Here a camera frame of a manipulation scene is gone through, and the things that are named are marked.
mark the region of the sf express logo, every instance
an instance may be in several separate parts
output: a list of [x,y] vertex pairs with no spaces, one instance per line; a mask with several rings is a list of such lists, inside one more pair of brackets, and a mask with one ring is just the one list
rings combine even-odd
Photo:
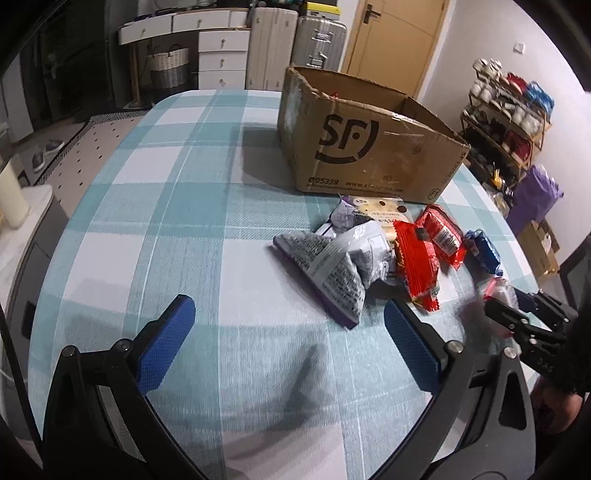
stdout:
[[334,151],[331,152],[333,155],[327,155],[326,153],[317,150],[315,155],[316,160],[337,165],[353,163],[366,156],[369,150],[371,150],[371,147],[374,146],[375,139],[378,137],[379,122],[376,120],[370,120],[368,124],[363,120],[352,118],[345,122],[345,125],[342,128],[342,135],[339,135],[334,124],[343,125],[344,120],[343,117],[334,113],[326,115],[323,128],[328,134],[328,137],[326,139],[323,138],[324,136],[320,137],[318,145],[332,147],[338,142],[339,145],[337,150],[344,150],[351,140],[355,143],[355,147],[359,147],[357,153],[355,155],[344,156],[345,153],[343,152],[343,156],[339,156],[334,155]]

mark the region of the silver suitcase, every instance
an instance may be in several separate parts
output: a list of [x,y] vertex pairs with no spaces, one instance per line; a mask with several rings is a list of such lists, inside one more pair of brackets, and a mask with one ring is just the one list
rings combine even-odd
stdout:
[[300,17],[291,62],[298,67],[339,69],[347,27],[326,18]]

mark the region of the woven storage basket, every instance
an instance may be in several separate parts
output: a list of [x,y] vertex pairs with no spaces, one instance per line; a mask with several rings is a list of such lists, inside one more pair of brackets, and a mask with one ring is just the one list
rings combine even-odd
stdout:
[[149,55],[150,77],[155,89],[172,88],[189,81],[189,49],[173,45],[168,52]]

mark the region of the drawer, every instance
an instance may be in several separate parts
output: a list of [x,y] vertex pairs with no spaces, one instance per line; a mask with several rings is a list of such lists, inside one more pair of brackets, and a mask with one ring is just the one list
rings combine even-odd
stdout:
[[176,14],[173,19],[173,32],[204,30],[207,28],[228,28],[230,10],[215,9]]
[[173,14],[161,17],[146,18],[121,27],[119,30],[119,45],[124,45],[144,38],[157,37],[172,32]]
[[247,9],[230,10],[230,28],[244,27],[246,25]]
[[248,51],[250,30],[221,30],[199,33],[199,51]]
[[246,70],[245,51],[207,51],[199,54],[199,71]]
[[199,90],[217,90],[220,88],[244,90],[244,70],[214,70],[199,72]]

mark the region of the wooden door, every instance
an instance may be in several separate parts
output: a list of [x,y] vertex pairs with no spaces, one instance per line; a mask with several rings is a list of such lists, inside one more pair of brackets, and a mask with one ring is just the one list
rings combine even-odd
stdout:
[[416,95],[446,5],[447,0],[360,2],[356,17],[359,27],[352,53],[348,52],[347,73]]

